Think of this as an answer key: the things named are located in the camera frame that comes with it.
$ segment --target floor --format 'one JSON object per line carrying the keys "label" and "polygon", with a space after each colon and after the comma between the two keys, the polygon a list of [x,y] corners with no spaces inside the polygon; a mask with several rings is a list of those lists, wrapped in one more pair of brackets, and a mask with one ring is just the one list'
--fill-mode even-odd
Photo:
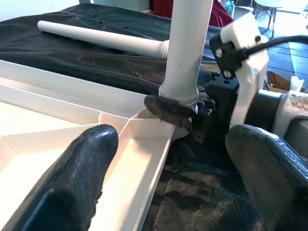
{"label": "floor", "polygon": [[[269,18],[264,15],[257,19],[261,33],[268,38],[271,37],[272,30],[266,30]],[[294,14],[277,12],[275,23],[275,38],[280,36],[306,35],[308,36],[308,16],[304,14]],[[291,76],[298,76],[304,79],[304,87],[308,89],[308,45],[301,43],[285,43],[276,47],[268,48],[269,67],[273,71],[287,79]]]}

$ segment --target white pvc pipe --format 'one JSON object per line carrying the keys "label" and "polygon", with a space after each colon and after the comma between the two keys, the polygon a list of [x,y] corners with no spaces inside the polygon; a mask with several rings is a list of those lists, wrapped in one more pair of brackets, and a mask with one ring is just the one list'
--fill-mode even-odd
{"label": "white pvc pipe", "polygon": [[155,58],[167,58],[169,41],[155,41],[78,26],[39,21],[42,31]]}
{"label": "white pvc pipe", "polygon": [[192,106],[213,0],[174,0],[165,81],[159,95]]}

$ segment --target black plastic sheet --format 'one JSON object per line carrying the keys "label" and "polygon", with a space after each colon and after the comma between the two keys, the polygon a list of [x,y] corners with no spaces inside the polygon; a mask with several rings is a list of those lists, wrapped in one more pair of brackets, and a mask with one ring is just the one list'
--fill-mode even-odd
{"label": "black plastic sheet", "polygon": [[[140,57],[38,30],[39,20],[166,40],[170,20],[125,9],[81,4],[61,12],[0,23],[0,59],[144,94],[157,93],[166,60]],[[203,63],[214,61],[209,27]],[[198,82],[209,81],[201,68]],[[223,141],[173,142],[143,231],[264,231]]]}

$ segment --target white wall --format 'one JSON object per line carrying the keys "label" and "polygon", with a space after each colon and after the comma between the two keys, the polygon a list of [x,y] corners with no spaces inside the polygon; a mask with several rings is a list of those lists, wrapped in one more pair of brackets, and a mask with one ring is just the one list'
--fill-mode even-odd
{"label": "white wall", "polygon": [[79,0],[0,0],[0,21],[60,11],[78,4]]}
{"label": "white wall", "polygon": [[93,3],[141,12],[150,8],[149,0],[93,0]]}

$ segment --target black cable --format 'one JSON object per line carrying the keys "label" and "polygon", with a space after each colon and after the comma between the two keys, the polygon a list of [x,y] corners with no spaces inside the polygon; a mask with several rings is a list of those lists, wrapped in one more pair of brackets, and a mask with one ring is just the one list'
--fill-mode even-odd
{"label": "black cable", "polygon": [[252,47],[249,49],[243,49],[241,52],[244,52],[245,56],[248,57],[249,55],[259,52],[261,50],[264,50],[268,47],[276,46],[278,44],[285,43],[285,42],[301,42],[301,43],[308,44],[308,36],[296,35],[296,36],[276,38],[266,43],[257,45],[255,47]]}

